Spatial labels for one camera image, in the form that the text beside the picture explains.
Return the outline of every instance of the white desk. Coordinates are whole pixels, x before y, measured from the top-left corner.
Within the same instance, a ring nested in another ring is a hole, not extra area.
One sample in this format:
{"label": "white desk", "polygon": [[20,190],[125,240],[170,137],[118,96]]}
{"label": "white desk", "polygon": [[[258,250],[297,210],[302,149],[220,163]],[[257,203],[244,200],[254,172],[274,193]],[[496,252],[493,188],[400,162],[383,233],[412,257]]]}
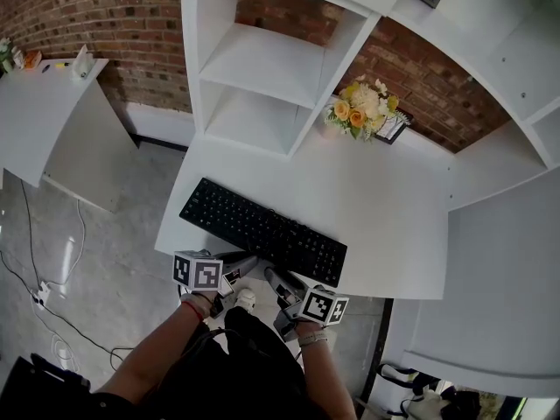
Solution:
{"label": "white desk", "polygon": [[326,141],[315,129],[293,159],[197,135],[179,171],[156,249],[235,248],[179,218],[208,177],[348,246],[339,293],[441,298],[447,257],[446,166],[405,144]]}
{"label": "white desk", "polygon": [[96,79],[109,61],[98,59],[85,80],[75,81],[70,66],[54,66],[62,60],[0,80],[0,170],[32,186],[46,179],[113,211],[135,146]]}

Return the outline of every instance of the fiducial marker cube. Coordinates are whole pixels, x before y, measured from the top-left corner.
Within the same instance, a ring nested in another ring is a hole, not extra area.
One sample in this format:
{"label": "fiducial marker cube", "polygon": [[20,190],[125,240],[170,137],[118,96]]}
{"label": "fiducial marker cube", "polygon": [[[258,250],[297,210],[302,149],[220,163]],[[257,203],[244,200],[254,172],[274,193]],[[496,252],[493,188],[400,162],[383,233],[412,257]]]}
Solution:
{"label": "fiducial marker cube", "polygon": [[212,256],[186,250],[175,252],[173,280],[192,291],[219,291],[223,261]]}
{"label": "fiducial marker cube", "polygon": [[298,316],[322,326],[333,326],[342,320],[349,300],[348,297],[310,288],[305,294]]}

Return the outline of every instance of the flower vase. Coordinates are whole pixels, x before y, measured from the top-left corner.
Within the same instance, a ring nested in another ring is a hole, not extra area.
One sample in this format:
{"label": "flower vase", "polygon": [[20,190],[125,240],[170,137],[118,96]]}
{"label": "flower vase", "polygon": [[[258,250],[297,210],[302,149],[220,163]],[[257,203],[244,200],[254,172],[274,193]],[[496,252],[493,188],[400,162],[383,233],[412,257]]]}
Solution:
{"label": "flower vase", "polygon": [[317,122],[317,130],[319,134],[326,140],[333,140],[340,136],[340,128],[335,124],[325,124],[323,120]]}

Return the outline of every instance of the person's right hand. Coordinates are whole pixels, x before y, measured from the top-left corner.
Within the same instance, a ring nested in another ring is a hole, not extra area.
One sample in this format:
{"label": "person's right hand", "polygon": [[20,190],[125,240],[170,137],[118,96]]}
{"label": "person's right hand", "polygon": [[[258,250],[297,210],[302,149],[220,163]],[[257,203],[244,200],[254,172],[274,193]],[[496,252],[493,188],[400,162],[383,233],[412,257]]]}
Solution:
{"label": "person's right hand", "polygon": [[311,322],[309,320],[298,321],[296,324],[296,333],[299,338],[306,335],[307,333],[320,332],[322,329],[323,327],[320,324]]}

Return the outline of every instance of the person's left arm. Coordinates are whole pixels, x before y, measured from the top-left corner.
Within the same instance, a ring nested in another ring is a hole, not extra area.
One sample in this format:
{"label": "person's left arm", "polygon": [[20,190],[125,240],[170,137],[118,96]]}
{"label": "person's left arm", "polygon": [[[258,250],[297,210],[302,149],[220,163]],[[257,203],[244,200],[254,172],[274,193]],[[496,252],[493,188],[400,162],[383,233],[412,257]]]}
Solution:
{"label": "person's left arm", "polygon": [[[205,295],[214,298],[214,294]],[[209,306],[203,297],[198,299],[200,306]],[[199,316],[194,309],[188,304],[181,304],[126,357],[115,374],[97,392],[121,396],[134,404],[140,403],[181,357],[199,323]]]}

